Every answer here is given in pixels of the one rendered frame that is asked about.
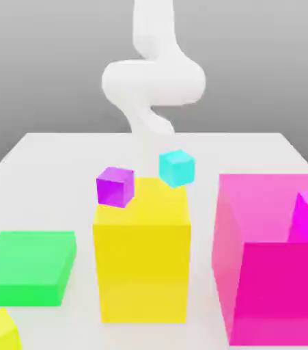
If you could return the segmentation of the small cyan cube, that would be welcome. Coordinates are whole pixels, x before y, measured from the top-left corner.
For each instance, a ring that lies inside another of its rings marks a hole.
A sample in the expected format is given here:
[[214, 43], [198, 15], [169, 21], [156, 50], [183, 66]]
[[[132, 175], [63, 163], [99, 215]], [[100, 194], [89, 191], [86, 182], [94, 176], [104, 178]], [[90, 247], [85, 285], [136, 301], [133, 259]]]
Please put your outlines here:
[[183, 150], [174, 150], [159, 155], [159, 178], [171, 188], [193, 183], [195, 158]]

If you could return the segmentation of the small purple cube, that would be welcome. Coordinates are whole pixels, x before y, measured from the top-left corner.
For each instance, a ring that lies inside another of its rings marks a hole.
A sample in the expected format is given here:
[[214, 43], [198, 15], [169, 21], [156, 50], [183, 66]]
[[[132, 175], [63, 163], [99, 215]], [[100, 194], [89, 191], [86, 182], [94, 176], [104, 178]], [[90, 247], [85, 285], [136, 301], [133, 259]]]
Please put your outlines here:
[[98, 203], [125, 208], [135, 195], [135, 173], [107, 167], [96, 179]]

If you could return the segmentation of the large yellow box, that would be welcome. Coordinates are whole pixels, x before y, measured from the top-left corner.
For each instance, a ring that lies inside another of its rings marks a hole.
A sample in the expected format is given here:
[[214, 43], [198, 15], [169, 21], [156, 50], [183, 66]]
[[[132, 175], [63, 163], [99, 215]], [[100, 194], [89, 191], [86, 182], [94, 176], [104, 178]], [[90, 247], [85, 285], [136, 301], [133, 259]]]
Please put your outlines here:
[[97, 206], [93, 232], [102, 322], [185, 322], [191, 252], [185, 187], [137, 178], [126, 208]]

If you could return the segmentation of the large green box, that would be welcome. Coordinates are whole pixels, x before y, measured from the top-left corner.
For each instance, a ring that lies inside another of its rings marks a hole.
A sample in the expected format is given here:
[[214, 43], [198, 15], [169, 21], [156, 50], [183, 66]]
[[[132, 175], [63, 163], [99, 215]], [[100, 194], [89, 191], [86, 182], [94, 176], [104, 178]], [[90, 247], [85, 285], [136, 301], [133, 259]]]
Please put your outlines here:
[[75, 257], [73, 231], [0, 232], [0, 306], [60, 306]]

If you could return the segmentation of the large pink box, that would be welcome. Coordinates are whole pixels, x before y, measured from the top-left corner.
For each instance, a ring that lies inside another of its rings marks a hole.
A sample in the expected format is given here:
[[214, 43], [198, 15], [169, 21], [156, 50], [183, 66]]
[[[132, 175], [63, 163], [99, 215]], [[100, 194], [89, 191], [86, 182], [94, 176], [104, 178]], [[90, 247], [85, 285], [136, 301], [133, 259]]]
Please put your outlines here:
[[228, 343], [308, 346], [308, 242], [289, 241], [308, 174], [221, 174], [212, 269]]

